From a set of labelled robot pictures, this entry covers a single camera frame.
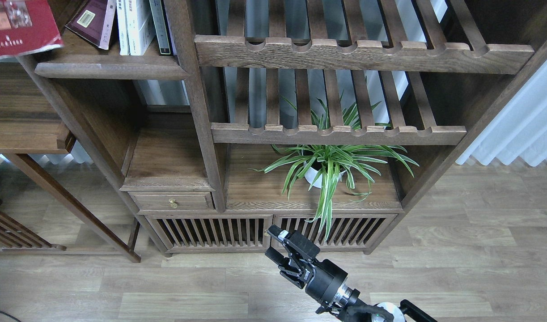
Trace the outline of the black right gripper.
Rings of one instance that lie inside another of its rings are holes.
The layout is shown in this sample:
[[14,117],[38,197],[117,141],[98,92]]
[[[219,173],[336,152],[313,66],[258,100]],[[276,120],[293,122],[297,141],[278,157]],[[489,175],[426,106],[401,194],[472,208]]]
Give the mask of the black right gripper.
[[346,306],[349,301],[349,287],[345,280],[347,273],[328,259],[316,260],[320,249],[298,231],[288,232],[276,225],[267,229],[267,234],[281,243],[286,251],[304,260],[293,261],[278,250],[269,247],[265,251],[280,270],[280,275],[289,280],[321,306]]

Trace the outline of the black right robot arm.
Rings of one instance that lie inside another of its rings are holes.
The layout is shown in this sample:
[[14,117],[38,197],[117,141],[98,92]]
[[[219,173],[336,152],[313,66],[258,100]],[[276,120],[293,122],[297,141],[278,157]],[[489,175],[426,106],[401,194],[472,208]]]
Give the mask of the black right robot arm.
[[288,256],[273,247],[265,255],[277,264],[280,275],[320,304],[316,314],[328,312],[343,322],[404,322],[406,315],[415,322],[435,321],[408,300],[402,300],[399,306],[392,302],[366,304],[359,299],[359,290],[346,285],[347,272],[328,259],[318,261],[319,247],[300,232],[290,233],[271,225],[267,233],[285,247]]

